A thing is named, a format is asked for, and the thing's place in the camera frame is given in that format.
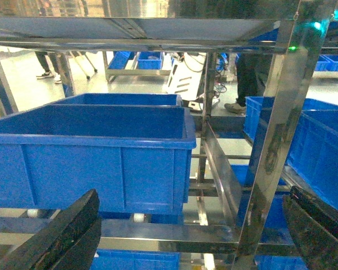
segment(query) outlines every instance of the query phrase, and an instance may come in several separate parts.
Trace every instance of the black pants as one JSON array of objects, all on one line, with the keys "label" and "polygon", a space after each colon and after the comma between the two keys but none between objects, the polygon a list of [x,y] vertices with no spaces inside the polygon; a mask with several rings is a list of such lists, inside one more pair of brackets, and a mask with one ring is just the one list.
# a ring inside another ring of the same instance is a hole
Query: black pants
[{"label": "black pants", "polygon": [[55,72],[59,73],[59,66],[56,62],[56,57],[53,53],[48,54],[47,52],[35,52],[35,54],[39,60],[41,67],[43,67],[45,72],[50,71],[49,64],[47,63],[46,58],[45,58],[46,55],[49,55],[50,61],[52,62],[52,66],[54,67]]},{"label": "black pants", "polygon": [[258,95],[256,65],[258,55],[241,54],[237,62],[238,98],[237,103],[246,105],[246,97]]}]

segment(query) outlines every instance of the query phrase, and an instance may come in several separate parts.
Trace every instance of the metal cart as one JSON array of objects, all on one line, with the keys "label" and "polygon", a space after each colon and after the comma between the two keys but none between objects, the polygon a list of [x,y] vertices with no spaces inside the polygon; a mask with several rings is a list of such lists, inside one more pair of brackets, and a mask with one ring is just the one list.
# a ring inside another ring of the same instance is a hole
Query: metal cart
[{"label": "metal cart", "polygon": [[[109,221],[105,225],[110,230],[102,235],[99,248],[226,254],[225,260],[204,256],[204,261],[191,260],[191,264],[203,263],[209,267],[216,263],[227,269],[251,269],[255,267],[255,255],[298,256],[292,243],[283,239],[277,230],[264,229],[264,224],[273,197],[279,190],[280,176],[288,182],[286,189],[294,182],[304,185],[297,175],[283,167],[321,49],[338,53],[337,46],[324,44],[333,12],[338,10],[338,1],[87,0],[86,6],[86,19],[81,18],[84,17],[82,13],[66,13],[65,18],[58,15],[54,20],[38,17],[35,13],[21,17],[21,9],[13,8],[17,13],[0,16],[0,30],[4,29],[7,34],[5,37],[0,34],[0,45],[49,51],[208,53],[204,108],[202,116],[196,117],[201,151],[193,158],[199,159],[198,177],[192,179],[190,186],[190,194],[197,198],[202,226],[131,223],[128,230],[122,231],[120,222]],[[250,41],[279,23],[276,42]],[[46,31],[52,29],[53,24],[60,24],[60,27],[54,33]],[[265,134],[257,134],[253,142],[249,166],[255,179],[252,187],[239,185],[228,156],[216,138],[218,131],[241,132],[243,118],[211,116],[216,53],[222,51],[275,54],[265,92],[266,96],[275,96],[275,101],[268,130]],[[60,57],[60,66],[65,94],[74,95],[65,57]],[[213,180],[204,178],[206,160]],[[223,226],[206,226],[205,195],[213,194],[214,186],[226,220]],[[250,192],[249,202],[242,200],[243,192]],[[242,227],[235,222],[239,208],[246,209]],[[47,220],[1,219],[1,222],[10,223],[17,231],[0,232],[0,244],[20,245],[35,233],[35,224],[39,227]],[[263,242],[262,235],[270,241]]]},{"label": "metal cart", "polygon": [[106,80],[112,82],[117,76],[169,76],[170,70],[164,69],[138,69],[138,59],[140,52],[137,52],[134,56],[130,69],[110,69],[108,66],[108,58],[106,51],[103,51],[105,77]]}]

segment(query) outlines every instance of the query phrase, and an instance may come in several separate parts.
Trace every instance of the caster wheel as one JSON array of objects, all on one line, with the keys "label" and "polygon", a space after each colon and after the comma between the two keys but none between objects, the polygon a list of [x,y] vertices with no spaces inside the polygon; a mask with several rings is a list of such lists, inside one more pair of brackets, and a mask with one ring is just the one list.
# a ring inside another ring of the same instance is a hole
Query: caster wheel
[{"label": "caster wheel", "polygon": [[134,214],[133,221],[135,223],[143,223],[144,219],[145,219],[145,214],[139,214],[139,213]]},{"label": "caster wheel", "polygon": [[28,209],[29,218],[37,218],[39,216],[39,209]]}]

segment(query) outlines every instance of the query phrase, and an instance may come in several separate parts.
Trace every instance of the sneaker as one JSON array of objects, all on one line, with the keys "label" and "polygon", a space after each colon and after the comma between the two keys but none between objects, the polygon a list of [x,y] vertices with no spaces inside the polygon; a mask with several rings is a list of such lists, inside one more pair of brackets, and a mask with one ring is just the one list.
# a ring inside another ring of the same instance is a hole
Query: sneaker
[{"label": "sneaker", "polygon": [[61,83],[61,76],[58,73],[55,73],[54,83]]},{"label": "sneaker", "polygon": [[36,76],[36,78],[38,80],[40,80],[40,79],[46,79],[46,78],[53,78],[53,77],[54,77],[54,74],[51,71],[44,72],[43,74]]},{"label": "sneaker", "polygon": [[246,113],[246,106],[241,106],[238,103],[226,103],[224,104],[224,107],[226,108],[226,110],[230,113],[234,113],[234,114],[245,114]]}]

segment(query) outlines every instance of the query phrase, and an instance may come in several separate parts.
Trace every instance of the black curved guard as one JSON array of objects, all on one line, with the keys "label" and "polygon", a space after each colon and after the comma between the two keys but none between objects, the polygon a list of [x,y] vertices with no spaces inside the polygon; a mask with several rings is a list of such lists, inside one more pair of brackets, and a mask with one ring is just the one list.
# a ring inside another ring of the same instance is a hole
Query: black curved guard
[{"label": "black curved guard", "polygon": [[338,211],[293,186],[283,210],[295,246],[310,270],[338,270]]},{"label": "black curved guard", "polygon": [[88,270],[101,236],[99,197],[85,193],[47,227],[0,261],[0,269]]}]

